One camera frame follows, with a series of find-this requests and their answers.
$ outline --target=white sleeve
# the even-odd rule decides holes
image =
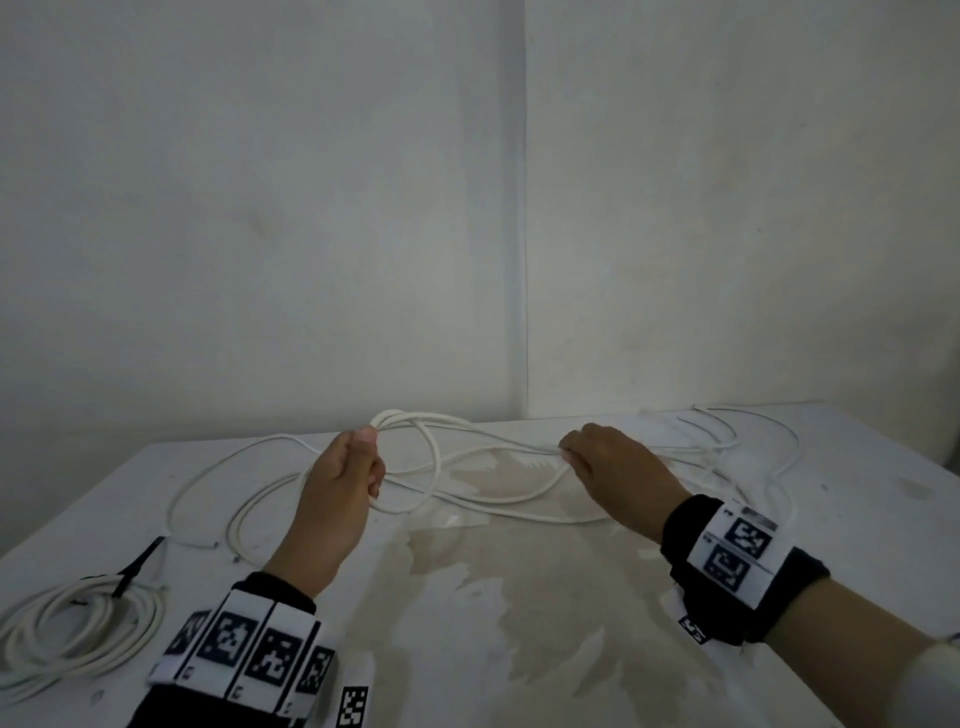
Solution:
[[[894,689],[891,728],[960,725],[960,649],[937,643],[914,660]]]

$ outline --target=hand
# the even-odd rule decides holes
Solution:
[[[376,429],[337,435],[313,464],[294,522],[263,570],[316,598],[360,542],[386,474]]]
[[[584,425],[568,432],[560,447],[597,505],[658,544],[667,516],[690,497],[653,452],[614,427]]]

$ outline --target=fingernail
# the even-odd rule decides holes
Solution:
[[[375,443],[376,427],[373,425],[363,425],[354,433],[354,436],[362,443]]]

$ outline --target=person's left hand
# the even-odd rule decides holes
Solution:
[[[370,497],[387,473],[376,449],[376,429],[341,432],[307,476],[297,515],[263,568],[310,598],[323,591],[356,548],[367,525]]]

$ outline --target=tabletop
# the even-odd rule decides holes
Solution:
[[[835,578],[934,636],[960,629],[960,479],[823,404],[752,407],[788,425],[803,457],[781,478],[798,508],[791,535]],[[724,412],[740,445],[723,468],[759,510],[780,515],[769,473],[794,443],[776,422]],[[696,421],[699,413],[685,415]],[[558,418],[484,427],[555,444],[586,422],[613,425],[649,445],[708,444],[675,414]],[[700,420],[719,437],[718,423]],[[332,434],[303,438],[320,447]],[[485,444],[441,430],[442,449]],[[91,573],[119,570],[162,529],[171,496],[246,440],[151,445],[0,560],[0,608]],[[388,468],[428,450],[411,429],[381,435]],[[302,470],[311,454],[272,441],[192,488],[175,514],[179,534],[223,541],[228,520],[266,483]],[[441,487],[495,495],[533,490],[560,461],[510,452],[478,455],[444,472]],[[384,485],[390,503],[412,497]],[[247,517],[242,537],[266,560],[296,504],[287,486]],[[595,512],[572,474],[542,502],[546,514]],[[651,544],[611,522],[556,525],[469,513],[433,503],[408,516],[371,512],[360,546],[317,600],[344,650],[376,661],[374,725],[836,725],[765,645],[704,650],[664,611],[668,567]],[[252,567],[226,548],[164,547],[143,578],[166,586],[156,637],[129,662],[92,679],[62,681],[6,709],[15,726],[123,726],[144,677],[194,610],[216,602]]]

